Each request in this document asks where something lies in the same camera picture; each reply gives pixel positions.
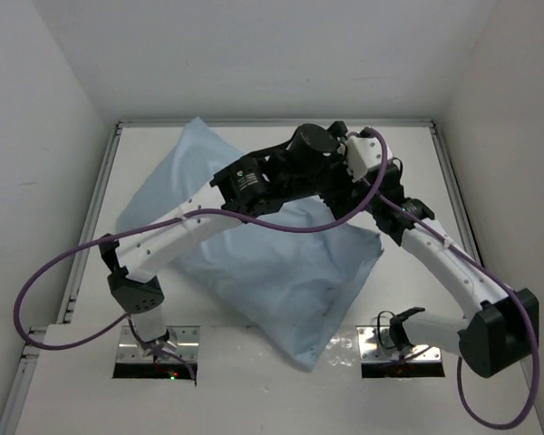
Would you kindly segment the light blue pillowcase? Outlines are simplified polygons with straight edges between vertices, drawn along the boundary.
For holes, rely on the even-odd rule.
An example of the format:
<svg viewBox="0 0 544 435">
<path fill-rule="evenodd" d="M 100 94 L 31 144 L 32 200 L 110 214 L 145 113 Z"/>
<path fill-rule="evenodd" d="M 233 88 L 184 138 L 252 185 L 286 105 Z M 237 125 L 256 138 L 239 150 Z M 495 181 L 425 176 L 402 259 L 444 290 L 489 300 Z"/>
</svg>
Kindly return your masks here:
<svg viewBox="0 0 544 435">
<path fill-rule="evenodd" d="M 163 218 L 241 155 L 203 120 L 189 122 L 117 218 L 117 231 Z M 186 251 L 172 266 L 310 372 L 383 251 L 378 233 L 349 224 L 311 234 L 242 225 Z"/>
</svg>

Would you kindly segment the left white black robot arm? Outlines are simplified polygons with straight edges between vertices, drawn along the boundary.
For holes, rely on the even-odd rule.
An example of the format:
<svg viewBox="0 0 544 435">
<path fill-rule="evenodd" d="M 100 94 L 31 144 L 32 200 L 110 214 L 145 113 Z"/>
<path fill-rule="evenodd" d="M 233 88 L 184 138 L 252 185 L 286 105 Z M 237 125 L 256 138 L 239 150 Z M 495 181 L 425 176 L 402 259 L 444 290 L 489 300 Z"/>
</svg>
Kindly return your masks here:
<svg viewBox="0 0 544 435">
<path fill-rule="evenodd" d="M 307 369 L 382 254 L 380 237 L 321 202 L 348 179 L 337 138 L 315 124 L 241 154 L 204 121 L 187 124 L 100 252 L 113 298 L 141 347 L 171 357 L 159 272 L 176 266 Z"/>
</svg>

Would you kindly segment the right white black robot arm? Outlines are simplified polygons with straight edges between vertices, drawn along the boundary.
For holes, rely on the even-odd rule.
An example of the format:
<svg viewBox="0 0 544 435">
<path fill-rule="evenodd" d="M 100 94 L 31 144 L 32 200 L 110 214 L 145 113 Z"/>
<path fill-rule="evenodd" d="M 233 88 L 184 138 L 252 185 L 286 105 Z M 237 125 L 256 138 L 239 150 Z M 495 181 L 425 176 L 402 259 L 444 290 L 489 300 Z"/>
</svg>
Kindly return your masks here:
<svg viewBox="0 0 544 435">
<path fill-rule="evenodd" d="M 377 227 L 419 260 L 463 311 L 461 319 L 434 315 L 422 307 L 396 314 L 384 342 L 404 352 L 430 344 L 461 357 L 483 378 L 524 359 L 539 347 L 539 301 L 528 289 L 507 292 L 455 244 L 419 199 L 407 198 L 401 171 L 388 163 L 384 178 L 370 168 L 366 180 L 378 187 L 367 210 Z"/>
</svg>

